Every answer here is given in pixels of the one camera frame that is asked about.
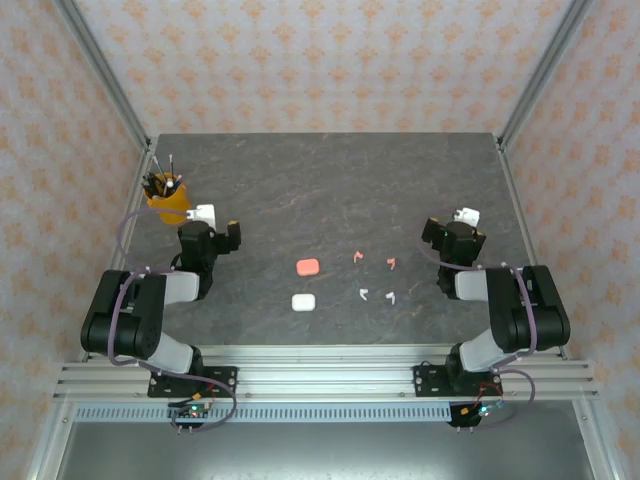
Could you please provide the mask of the yellow metal pen bucket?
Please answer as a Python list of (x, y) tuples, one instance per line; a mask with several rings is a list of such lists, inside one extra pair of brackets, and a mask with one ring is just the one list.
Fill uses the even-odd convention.
[[(169, 173), (165, 173), (166, 181), (172, 180)], [(158, 212), (160, 220), (167, 225), (179, 225), (186, 220), (186, 211), (192, 208), (188, 199), (187, 191), (182, 179), (175, 183), (173, 188), (166, 187), (166, 196), (159, 197), (154, 195), (149, 197), (145, 190), (147, 205)]]

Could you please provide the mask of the grey metal panel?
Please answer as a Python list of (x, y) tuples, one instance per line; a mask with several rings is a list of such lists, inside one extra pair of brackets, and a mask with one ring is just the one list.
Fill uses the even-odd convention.
[(57, 480), (594, 480), (579, 432), (443, 424), (77, 424)]

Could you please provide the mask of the aluminium table side rail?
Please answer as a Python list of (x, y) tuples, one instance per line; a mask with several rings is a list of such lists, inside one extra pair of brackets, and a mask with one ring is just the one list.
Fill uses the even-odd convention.
[[(122, 269), (127, 263), (128, 248), (135, 227), (135, 219), (141, 215), (142, 207), (140, 202), (143, 194), (143, 188), (141, 186), (142, 177), (148, 170), (152, 157), (155, 153), (156, 143), (152, 141), (149, 146), (143, 148), (139, 165), (134, 173), (133, 183), (130, 189), (129, 197), (125, 205), (124, 217), (120, 221), (119, 226), (116, 229), (116, 248), (113, 253), (113, 258), (110, 266), (115, 267), (117, 270)], [(110, 305), (110, 295), (103, 295), (98, 291), (95, 292), (94, 298), (91, 300), (89, 311), (85, 316), (85, 323), (88, 324), (97, 313), (99, 316), (104, 316), (104, 310), (108, 310)]]
[(568, 315), (545, 265), (537, 262), (529, 229), (524, 219), (514, 175), (506, 153), (497, 154), (507, 182), (527, 258), (533, 263), (522, 267), (504, 265), (491, 275), (490, 320), (493, 338), (506, 358), (500, 366), (529, 357), (536, 352), (563, 347), (568, 343), (571, 327)]

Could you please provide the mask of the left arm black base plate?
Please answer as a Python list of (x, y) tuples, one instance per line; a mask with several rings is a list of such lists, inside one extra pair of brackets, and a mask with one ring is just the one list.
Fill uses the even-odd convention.
[[(204, 366), (198, 376), (206, 377), (225, 384), (231, 390), (236, 390), (238, 368), (234, 366)], [(150, 398), (186, 399), (199, 393), (204, 398), (230, 398), (231, 395), (219, 386), (208, 382), (196, 382), (176, 378), (165, 374), (152, 373), (147, 390)]]

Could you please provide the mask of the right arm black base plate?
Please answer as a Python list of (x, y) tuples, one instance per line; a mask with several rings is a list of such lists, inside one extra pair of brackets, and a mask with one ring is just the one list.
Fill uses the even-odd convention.
[(417, 397), (501, 396), (498, 377), (490, 372), (453, 371), (444, 365), (419, 364), (413, 367), (413, 385)]

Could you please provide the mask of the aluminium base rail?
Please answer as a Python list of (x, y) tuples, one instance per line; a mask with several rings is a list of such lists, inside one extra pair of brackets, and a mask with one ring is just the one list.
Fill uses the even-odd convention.
[[(239, 370), (236, 394), (247, 402), (413, 402), (413, 366), (439, 364), (448, 344), (432, 345), (219, 345), (201, 349), (207, 365)], [(565, 360), (558, 349), (513, 364), (503, 377), (505, 397), (524, 401), (596, 399), (592, 364)], [(149, 374), (113, 366), (103, 356), (63, 366), (53, 397), (70, 402), (130, 402), (146, 398)]]

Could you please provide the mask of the aluminium frame post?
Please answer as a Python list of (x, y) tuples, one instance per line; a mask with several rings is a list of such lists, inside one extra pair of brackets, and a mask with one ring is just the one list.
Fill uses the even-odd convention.
[(496, 137), (496, 143), (501, 153), (505, 153), (514, 142), (517, 133), (528, 118), (592, 2), (593, 0), (571, 0), (569, 3), (502, 133)]
[(106, 90), (134, 143), (146, 151), (151, 143), (111, 65), (75, 0), (52, 0), (89, 65)]
[(572, 405), (594, 480), (627, 480), (603, 403), (580, 399)]
[(27, 480), (56, 480), (76, 415), (73, 402), (55, 403), (46, 418)]

